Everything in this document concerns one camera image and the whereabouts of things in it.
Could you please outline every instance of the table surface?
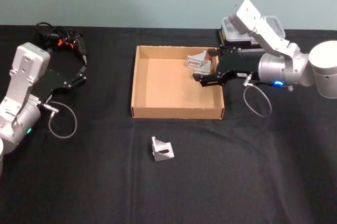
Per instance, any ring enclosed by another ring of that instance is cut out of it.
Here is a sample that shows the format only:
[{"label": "table surface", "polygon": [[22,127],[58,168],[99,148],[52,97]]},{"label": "table surface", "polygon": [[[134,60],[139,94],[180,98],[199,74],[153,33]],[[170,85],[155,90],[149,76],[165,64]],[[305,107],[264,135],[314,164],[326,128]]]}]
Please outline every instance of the table surface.
[{"label": "table surface", "polygon": [[[224,88],[222,121],[132,119],[136,46],[216,46],[215,30],[78,29],[90,55],[88,81],[59,97],[77,114],[78,132],[56,139],[43,116],[5,156],[1,224],[335,222],[336,100],[315,87],[263,87],[273,104],[263,119],[245,106],[235,80]],[[15,49],[32,30],[0,26],[2,96]],[[335,31],[286,34],[304,52],[337,39]],[[52,65],[62,71],[60,58],[53,55]],[[267,109],[257,94],[249,96]],[[174,160],[154,162],[153,135],[172,143]]]}]

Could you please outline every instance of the black table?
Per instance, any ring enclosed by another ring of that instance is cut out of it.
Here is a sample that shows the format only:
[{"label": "black table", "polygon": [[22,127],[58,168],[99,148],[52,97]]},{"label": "black table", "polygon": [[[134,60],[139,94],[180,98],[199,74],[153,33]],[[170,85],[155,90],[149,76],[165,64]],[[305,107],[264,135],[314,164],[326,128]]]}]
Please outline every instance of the black table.
[{"label": "black table", "polygon": [[[315,87],[264,87],[273,114],[244,104],[239,80],[224,88],[225,118],[135,120],[130,114],[136,45],[216,46],[214,30],[79,28],[90,53],[88,81],[60,97],[78,116],[70,140],[41,118],[5,157],[0,223],[334,223],[337,101]],[[32,27],[0,27],[0,92]],[[304,52],[335,31],[287,31]],[[66,68],[55,55],[53,66]],[[254,93],[250,100],[266,109]],[[154,162],[151,136],[176,158]]]}]

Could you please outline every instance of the gray cable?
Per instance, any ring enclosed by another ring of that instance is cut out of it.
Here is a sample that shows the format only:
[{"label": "gray cable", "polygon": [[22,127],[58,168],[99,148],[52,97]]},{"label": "gray cable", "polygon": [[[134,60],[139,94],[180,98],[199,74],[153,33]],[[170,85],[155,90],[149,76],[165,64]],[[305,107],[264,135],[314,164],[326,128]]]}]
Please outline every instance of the gray cable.
[{"label": "gray cable", "polygon": [[[256,111],[255,111],[255,110],[248,104],[247,99],[246,99],[246,91],[249,89],[249,87],[254,87],[255,89],[257,89],[257,90],[264,96],[264,98],[267,100],[267,103],[268,103],[269,109],[270,109],[269,114],[267,114],[267,115],[262,115],[262,114],[256,112]],[[244,91],[243,91],[243,99],[244,99],[244,102],[246,103],[246,105],[248,106],[248,108],[251,109],[252,112],[254,112],[255,114],[257,114],[257,115],[260,116],[260,117],[263,117],[263,118],[268,117],[268,116],[269,116],[270,114],[272,114],[272,112],[273,112],[273,106],[272,106],[272,104],[271,104],[269,98],[267,97],[267,95],[266,95],[266,94],[265,94],[259,87],[257,87],[257,86],[254,85],[254,84],[248,84],[247,87],[244,89]]]},{"label": "gray cable", "polygon": [[74,128],[74,131],[73,131],[71,134],[67,135],[67,136],[60,136],[60,135],[56,134],[56,133],[52,130],[51,123],[52,123],[53,117],[50,116],[49,121],[48,121],[48,128],[49,128],[49,131],[50,131],[55,137],[57,137],[57,138],[59,138],[59,139],[69,139],[69,138],[71,138],[72,136],[74,136],[74,134],[75,134],[76,131],[77,131],[77,117],[76,117],[74,111],[73,111],[69,106],[67,106],[67,105],[65,105],[65,104],[63,104],[63,103],[60,103],[60,102],[49,101],[49,103],[58,104],[58,105],[61,105],[61,106],[66,107],[66,108],[72,113],[72,115],[73,115],[73,117],[74,117],[74,121],[75,121],[75,128]]}]

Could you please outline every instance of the white cylinder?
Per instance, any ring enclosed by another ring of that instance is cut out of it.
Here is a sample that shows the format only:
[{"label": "white cylinder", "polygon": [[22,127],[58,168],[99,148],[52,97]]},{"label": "white cylinder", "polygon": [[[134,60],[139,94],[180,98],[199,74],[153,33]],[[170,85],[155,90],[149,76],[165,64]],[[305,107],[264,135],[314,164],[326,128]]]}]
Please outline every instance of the white cylinder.
[{"label": "white cylinder", "polygon": [[0,138],[0,177],[2,174],[3,162],[4,162],[4,144]]},{"label": "white cylinder", "polygon": [[315,46],[310,54],[318,92],[329,99],[337,98],[337,41],[326,41]]}]

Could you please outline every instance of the open cardboard box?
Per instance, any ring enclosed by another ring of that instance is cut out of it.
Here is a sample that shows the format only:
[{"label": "open cardboard box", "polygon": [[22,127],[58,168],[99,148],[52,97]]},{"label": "open cardboard box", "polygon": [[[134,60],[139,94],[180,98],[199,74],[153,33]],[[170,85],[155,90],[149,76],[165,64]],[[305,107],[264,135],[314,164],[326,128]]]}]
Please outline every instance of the open cardboard box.
[{"label": "open cardboard box", "polygon": [[[131,112],[134,118],[222,119],[224,99],[219,85],[202,87],[186,67],[187,56],[211,47],[138,46]],[[217,57],[210,57],[215,72]]]}]

